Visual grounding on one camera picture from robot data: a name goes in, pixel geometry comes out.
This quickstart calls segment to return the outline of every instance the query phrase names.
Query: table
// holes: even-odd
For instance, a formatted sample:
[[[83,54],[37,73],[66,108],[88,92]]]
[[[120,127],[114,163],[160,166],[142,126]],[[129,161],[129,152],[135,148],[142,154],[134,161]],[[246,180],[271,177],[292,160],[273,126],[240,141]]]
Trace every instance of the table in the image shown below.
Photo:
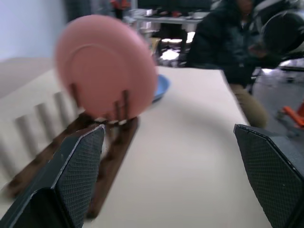
[[[144,16],[134,16],[134,20],[136,21],[147,21],[153,23],[167,23],[167,24],[198,24],[201,22],[201,19],[186,19],[185,17],[160,17],[160,18],[152,18],[152,17],[144,17]]]
[[[84,227],[271,228],[233,134],[234,124],[246,121],[221,72],[165,67],[159,72],[171,87],[140,116],[100,215]],[[40,102],[51,107],[51,95],[61,90],[54,74],[1,99],[1,126]],[[10,143],[12,151],[16,144]],[[2,199],[0,205],[3,214],[10,203]]]

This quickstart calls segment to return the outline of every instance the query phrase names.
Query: floor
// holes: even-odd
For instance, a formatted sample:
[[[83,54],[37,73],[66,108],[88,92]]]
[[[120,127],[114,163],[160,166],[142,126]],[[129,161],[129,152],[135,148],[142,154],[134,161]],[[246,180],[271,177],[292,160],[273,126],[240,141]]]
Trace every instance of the floor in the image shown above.
[[[292,83],[287,78],[293,77]],[[259,100],[269,113],[267,130],[281,135],[287,135],[287,128],[294,123],[285,117],[286,122],[277,121],[276,114],[283,106],[290,106],[297,110],[304,99],[304,72],[284,72],[281,70],[264,70],[254,86],[253,96]],[[298,137],[290,140],[304,153],[304,131]]]

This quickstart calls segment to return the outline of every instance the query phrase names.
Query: black jacket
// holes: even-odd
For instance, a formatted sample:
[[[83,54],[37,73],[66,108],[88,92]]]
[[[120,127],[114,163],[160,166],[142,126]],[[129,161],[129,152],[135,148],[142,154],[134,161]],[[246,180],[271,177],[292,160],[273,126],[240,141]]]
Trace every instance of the black jacket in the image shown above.
[[[246,86],[256,67],[276,68],[278,56],[258,59],[249,53],[257,43],[258,32],[241,24],[241,13],[235,0],[222,0],[196,28],[186,67],[223,70],[228,83]]]

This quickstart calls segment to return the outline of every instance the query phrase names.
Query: wooden peg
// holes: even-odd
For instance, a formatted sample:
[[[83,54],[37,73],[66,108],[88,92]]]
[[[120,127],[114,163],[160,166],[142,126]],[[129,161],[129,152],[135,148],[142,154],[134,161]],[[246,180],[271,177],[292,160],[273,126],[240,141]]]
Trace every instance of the wooden peg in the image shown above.
[[[79,116],[80,102],[79,102],[79,95],[78,95],[76,84],[72,83],[69,87],[70,87],[72,97],[74,99],[74,102],[73,102],[74,112],[75,112],[76,116]]]
[[[116,119],[117,119],[117,123],[116,123],[116,126],[117,126],[117,130],[118,130],[118,135],[117,135],[117,138],[115,140],[115,143],[121,143],[122,141],[122,134],[121,134],[121,125],[120,125],[120,122],[121,122],[121,109],[119,107],[119,102],[116,101],[115,102],[115,112],[116,112]]]
[[[124,105],[124,119],[125,124],[123,125],[123,130],[126,131],[130,127],[129,121],[129,92],[127,90],[123,91],[123,105]]]
[[[0,162],[5,169],[7,176],[13,179],[17,174],[17,169],[14,163],[11,161],[9,153],[2,140],[0,140]]]
[[[60,121],[64,129],[66,129],[69,125],[69,120],[68,120],[67,109],[64,104],[62,92],[55,93],[54,98],[57,108],[59,110]]]
[[[15,121],[20,132],[20,136],[27,148],[28,153],[35,158],[38,154],[38,148],[34,140],[33,133],[30,130],[28,120],[25,115],[19,117]]]
[[[36,106],[36,111],[38,113],[39,120],[42,124],[43,130],[48,140],[51,142],[55,138],[55,132],[52,126],[51,119],[48,115],[47,108],[45,104],[38,104]]]

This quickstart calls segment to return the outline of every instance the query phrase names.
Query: pink plate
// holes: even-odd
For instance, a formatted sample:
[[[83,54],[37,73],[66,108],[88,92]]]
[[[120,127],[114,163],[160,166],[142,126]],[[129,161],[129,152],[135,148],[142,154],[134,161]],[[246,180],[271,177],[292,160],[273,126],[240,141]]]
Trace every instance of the pink plate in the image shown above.
[[[74,84],[86,112],[115,119],[114,102],[123,105],[129,91],[129,117],[151,104],[157,86],[155,63],[146,42],[111,17],[90,15],[71,22],[56,47],[58,75],[64,87]]]

